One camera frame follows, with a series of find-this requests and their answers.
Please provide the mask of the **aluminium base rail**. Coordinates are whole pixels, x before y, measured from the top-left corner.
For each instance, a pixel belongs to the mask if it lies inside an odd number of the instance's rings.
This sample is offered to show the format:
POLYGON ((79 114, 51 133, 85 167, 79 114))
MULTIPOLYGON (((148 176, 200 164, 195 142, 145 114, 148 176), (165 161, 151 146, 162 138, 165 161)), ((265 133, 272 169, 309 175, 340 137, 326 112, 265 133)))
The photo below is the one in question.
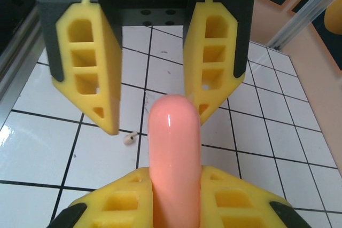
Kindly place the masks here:
POLYGON ((0 129, 44 47, 38 10, 34 7, 0 55, 0 129))

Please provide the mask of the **beige wireless earbud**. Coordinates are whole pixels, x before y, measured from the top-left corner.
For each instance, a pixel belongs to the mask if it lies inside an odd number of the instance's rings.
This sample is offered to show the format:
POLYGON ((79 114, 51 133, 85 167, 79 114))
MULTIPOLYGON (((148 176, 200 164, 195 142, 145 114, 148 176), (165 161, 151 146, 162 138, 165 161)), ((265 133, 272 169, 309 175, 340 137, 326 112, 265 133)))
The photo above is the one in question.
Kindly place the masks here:
POLYGON ((131 132, 124 136, 123 143, 128 146, 136 142, 136 138, 138 136, 138 133, 136 131, 131 132))

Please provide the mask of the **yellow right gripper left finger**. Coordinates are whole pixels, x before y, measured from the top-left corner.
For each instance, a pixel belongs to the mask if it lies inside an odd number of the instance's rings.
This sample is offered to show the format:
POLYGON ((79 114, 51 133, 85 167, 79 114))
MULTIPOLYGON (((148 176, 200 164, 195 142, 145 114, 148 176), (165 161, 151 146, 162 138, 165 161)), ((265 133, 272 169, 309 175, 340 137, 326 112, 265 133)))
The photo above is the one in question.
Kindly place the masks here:
POLYGON ((74 200, 49 228, 153 228, 149 169, 138 168, 74 200))

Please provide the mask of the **aluminium frame post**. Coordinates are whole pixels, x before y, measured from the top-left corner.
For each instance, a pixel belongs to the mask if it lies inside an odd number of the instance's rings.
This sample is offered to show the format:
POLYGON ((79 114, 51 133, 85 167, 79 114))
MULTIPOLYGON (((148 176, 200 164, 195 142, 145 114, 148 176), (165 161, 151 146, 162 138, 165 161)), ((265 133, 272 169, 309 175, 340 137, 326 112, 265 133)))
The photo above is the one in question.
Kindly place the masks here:
POLYGON ((267 47, 281 50, 326 10, 333 1, 334 0, 309 0, 267 43, 267 47))

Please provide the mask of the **pink earbud charging case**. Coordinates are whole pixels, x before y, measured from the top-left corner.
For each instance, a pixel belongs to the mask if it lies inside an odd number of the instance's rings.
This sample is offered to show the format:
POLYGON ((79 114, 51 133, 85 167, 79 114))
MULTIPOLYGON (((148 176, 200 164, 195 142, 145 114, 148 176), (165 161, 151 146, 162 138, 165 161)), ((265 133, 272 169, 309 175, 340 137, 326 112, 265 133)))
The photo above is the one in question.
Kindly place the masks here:
POLYGON ((166 95, 149 113, 154 228, 200 227, 200 120, 186 97, 166 95))

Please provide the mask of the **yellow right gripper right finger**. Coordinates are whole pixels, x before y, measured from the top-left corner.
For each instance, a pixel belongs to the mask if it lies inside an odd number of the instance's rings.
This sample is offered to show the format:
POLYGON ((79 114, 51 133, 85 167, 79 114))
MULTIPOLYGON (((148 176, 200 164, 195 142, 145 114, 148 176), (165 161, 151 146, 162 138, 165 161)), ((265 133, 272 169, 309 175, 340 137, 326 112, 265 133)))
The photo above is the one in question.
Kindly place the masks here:
POLYGON ((202 166, 199 228, 312 228, 284 198, 202 166))

